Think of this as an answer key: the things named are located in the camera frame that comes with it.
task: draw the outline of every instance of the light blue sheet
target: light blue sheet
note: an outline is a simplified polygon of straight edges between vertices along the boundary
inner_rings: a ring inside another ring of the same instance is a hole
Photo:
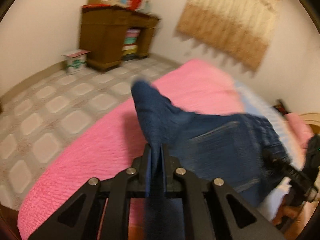
[[[299,158],[297,157],[298,152],[296,149],[294,149],[292,143],[290,142],[291,138],[289,137],[286,126],[284,125],[283,117],[243,83],[236,81],[235,87],[241,97],[242,103],[244,104],[245,111],[249,114],[265,116],[269,120],[274,130],[279,135],[284,147],[288,151],[288,154],[292,159],[292,164],[296,168],[301,169],[302,163],[299,163]],[[269,194],[269,196],[258,208],[268,220],[273,219],[283,196],[289,192],[288,182],[289,179],[285,178],[281,184]]]

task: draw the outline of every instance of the white box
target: white box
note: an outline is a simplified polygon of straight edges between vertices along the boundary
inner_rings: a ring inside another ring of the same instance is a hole
[[[62,55],[66,58],[66,71],[68,74],[78,72],[86,66],[88,52],[88,50],[76,49]]]

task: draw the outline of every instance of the denim pocket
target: denim pocket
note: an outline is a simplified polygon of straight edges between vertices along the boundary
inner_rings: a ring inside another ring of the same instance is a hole
[[[259,156],[253,149],[248,130],[231,121],[189,139],[183,164],[200,178],[221,177],[232,187],[246,188],[258,182]]]

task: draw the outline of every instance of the pink bedspread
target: pink bedspread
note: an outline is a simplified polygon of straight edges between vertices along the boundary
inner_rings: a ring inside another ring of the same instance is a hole
[[[231,114],[243,112],[233,83],[223,71],[191,60],[154,85],[186,111]],[[145,142],[132,99],[97,121],[63,151],[28,193],[18,217],[22,239],[26,240],[89,178],[109,179],[128,168],[142,154]],[[131,225],[142,225],[142,201],[132,201]]]

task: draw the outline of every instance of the baseboard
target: baseboard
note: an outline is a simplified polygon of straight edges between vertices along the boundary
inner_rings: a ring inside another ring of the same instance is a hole
[[[2,105],[10,102],[15,96],[26,90],[28,87],[37,84],[42,79],[49,77],[62,69],[64,69],[64,61],[54,64],[44,70],[39,71],[31,77],[26,78],[1,96],[0,101]]]
[[[180,67],[182,65],[182,63],[179,63],[179,62],[174,61],[172,59],[168,59],[168,58],[163,57],[163,56],[156,54],[156,53],[150,53],[150,56],[159,60],[159,61],[162,61],[164,63],[168,63],[169,65],[174,65],[175,67]]]

